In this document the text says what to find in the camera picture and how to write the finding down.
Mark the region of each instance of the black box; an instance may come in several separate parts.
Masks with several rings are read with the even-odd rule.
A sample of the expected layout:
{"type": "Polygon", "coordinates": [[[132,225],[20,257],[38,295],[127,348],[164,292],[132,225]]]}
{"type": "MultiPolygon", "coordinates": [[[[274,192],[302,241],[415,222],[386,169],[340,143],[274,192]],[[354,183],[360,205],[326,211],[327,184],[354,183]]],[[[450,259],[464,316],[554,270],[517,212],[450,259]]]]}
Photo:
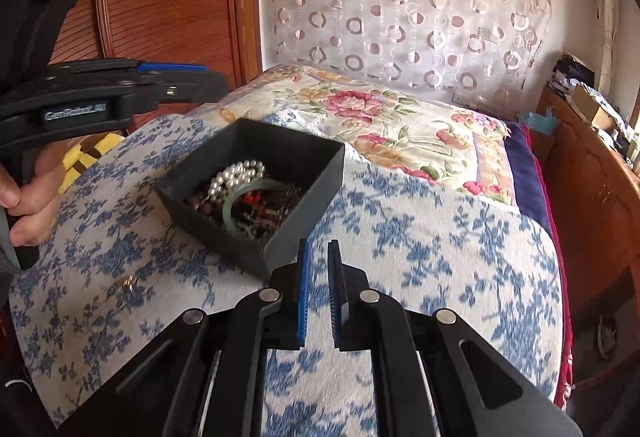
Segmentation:
{"type": "Polygon", "coordinates": [[[252,274],[295,260],[306,239],[342,185],[344,145],[305,132],[239,119],[198,147],[156,183],[156,191],[175,224],[252,274]],[[270,178],[302,189],[302,199],[266,242],[231,236],[222,223],[185,203],[202,183],[229,165],[260,160],[270,178]]]}

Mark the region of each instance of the cardboard box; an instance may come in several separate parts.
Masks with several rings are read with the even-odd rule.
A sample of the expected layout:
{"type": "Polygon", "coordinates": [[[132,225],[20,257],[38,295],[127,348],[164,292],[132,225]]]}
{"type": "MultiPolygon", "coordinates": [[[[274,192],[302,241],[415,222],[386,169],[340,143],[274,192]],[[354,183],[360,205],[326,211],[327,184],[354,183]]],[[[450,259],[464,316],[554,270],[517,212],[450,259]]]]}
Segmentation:
{"type": "Polygon", "coordinates": [[[576,86],[571,95],[571,101],[580,110],[588,124],[601,128],[609,134],[616,128],[616,121],[600,105],[597,95],[593,94],[590,88],[582,84],[576,86]]]}
{"type": "Polygon", "coordinates": [[[172,220],[229,263],[262,279],[295,260],[306,239],[342,186],[344,145],[305,132],[239,119],[189,154],[156,183],[172,220]],[[270,178],[302,189],[302,199],[266,242],[234,238],[185,200],[203,182],[244,160],[260,160],[270,178]]]}
{"type": "Polygon", "coordinates": [[[538,162],[544,166],[546,158],[549,157],[551,149],[556,144],[556,138],[530,130],[531,134],[531,151],[538,158],[538,162]]]}

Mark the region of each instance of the green bangle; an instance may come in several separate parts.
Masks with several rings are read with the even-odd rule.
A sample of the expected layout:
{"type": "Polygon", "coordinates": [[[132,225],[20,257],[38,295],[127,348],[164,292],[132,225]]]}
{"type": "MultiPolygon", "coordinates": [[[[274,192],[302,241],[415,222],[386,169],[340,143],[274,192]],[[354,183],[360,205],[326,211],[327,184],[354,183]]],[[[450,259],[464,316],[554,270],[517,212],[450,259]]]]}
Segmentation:
{"type": "Polygon", "coordinates": [[[236,237],[236,239],[247,239],[247,236],[236,227],[236,221],[231,216],[231,208],[234,203],[245,193],[258,190],[287,191],[289,188],[286,184],[274,181],[273,179],[256,179],[255,181],[234,188],[234,190],[226,196],[225,203],[222,206],[222,221],[225,224],[226,230],[232,236],[236,237]]]}

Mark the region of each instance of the red bead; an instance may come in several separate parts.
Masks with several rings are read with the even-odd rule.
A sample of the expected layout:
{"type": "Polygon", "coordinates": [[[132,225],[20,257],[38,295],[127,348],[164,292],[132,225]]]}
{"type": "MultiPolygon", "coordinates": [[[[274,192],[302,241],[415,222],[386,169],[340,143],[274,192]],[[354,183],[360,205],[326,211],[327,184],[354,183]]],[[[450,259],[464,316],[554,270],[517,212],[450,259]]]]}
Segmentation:
{"type": "Polygon", "coordinates": [[[258,204],[262,199],[260,192],[247,192],[242,197],[244,204],[258,204]]]}

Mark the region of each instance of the white wall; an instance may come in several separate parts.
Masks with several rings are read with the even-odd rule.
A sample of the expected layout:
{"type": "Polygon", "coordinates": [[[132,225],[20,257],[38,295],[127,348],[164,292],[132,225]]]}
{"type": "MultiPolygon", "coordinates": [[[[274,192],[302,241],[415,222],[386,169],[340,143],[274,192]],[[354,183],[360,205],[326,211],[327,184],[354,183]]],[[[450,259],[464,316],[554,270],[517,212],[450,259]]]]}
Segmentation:
{"type": "Polygon", "coordinates": [[[524,109],[534,110],[554,65],[568,51],[594,70],[600,57],[600,29],[596,0],[551,0],[549,31],[536,56],[525,86],[524,109]]]}
{"type": "Polygon", "coordinates": [[[618,0],[618,30],[613,46],[612,99],[628,121],[640,86],[640,9],[635,0],[618,0]]]}

